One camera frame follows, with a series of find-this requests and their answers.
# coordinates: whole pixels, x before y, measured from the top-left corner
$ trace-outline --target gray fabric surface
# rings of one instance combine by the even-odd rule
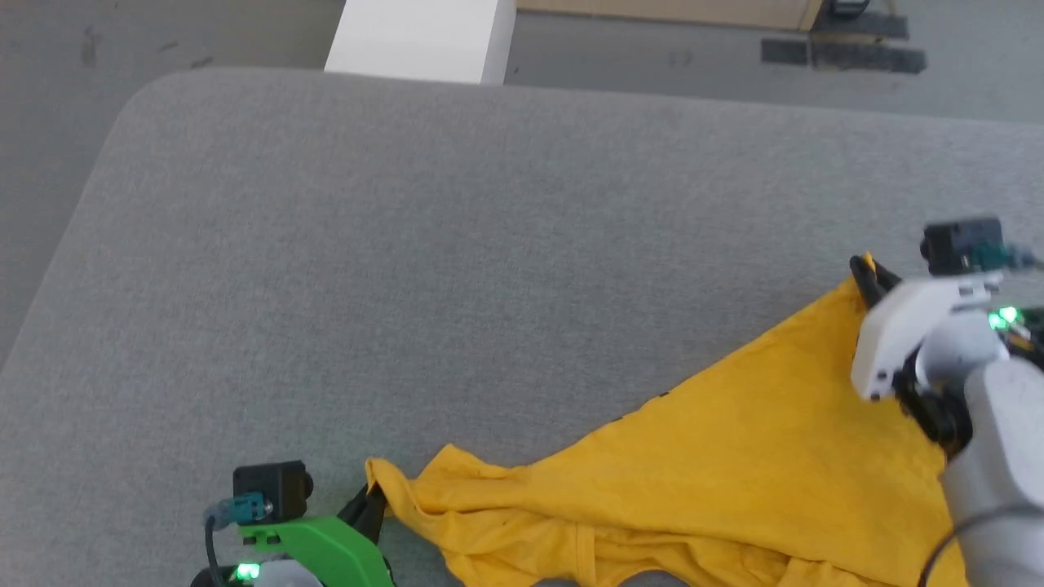
[[[120,115],[0,374],[3,583],[187,585],[237,465],[304,459],[323,514],[367,456],[548,455],[853,253],[923,272],[928,219],[994,211],[1044,250],[1041,152],[1041,128],[989,123],[164,78]],[[403,587],[453,584],[401,527],[383,545]]]

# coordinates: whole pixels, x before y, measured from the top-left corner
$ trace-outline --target concrete floor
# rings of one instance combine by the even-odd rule
[[[918,76],[761,65],[769,31],[520,15],[507,84],[1044,122],[1044,2],[899,1]],[[0,363],[126,100],[191,67],[322,68],[342,6],[0,2]]]

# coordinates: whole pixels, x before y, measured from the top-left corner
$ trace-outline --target black cable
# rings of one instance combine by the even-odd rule
[[[946,547],[950,545],[951,542],[956,540],[962,534],[980,526],[984,523],[998,520],[1000,518],[1044,518],[1044,508],[1039,506],[1034,506],[1033,503],[1016,503],[1014,506],[1001,506],[996,510],[990,510],[981,514],[974,515],[967,520],[953,526],[935,548],[932,549],[931,555],[928,557],[928,561],[924,563],[924,568],[921,569],[921,578],[917,582],[917,587],[928,587],[928,579],[931,577],[931,571],[935,568],[935,563],[939,562],[939,558],[943,556]]]
[[[207,545],[207,565],[210,567],[210,581],[214,587],[224,587],[221,579],[221,571],[217,569],[217,554],[214,553],[214,523],[217,519],[214,516],[207,518],[204,524],[204,543]]]

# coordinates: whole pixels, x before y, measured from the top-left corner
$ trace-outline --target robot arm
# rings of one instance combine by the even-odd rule
[[[941,482],[955,526],[919,587],[953,539],[973,587],[1044,585],[1044,353],[1014,308],[986,309],[1002,269],[1039,264],[1003,245],[996,218],[929,226],[922,255],[931,278],[889,277],[883,288],[867,280],[874,267],[852,261],[871,306],[853,385],[867,400],[895,396],[948,460]]]

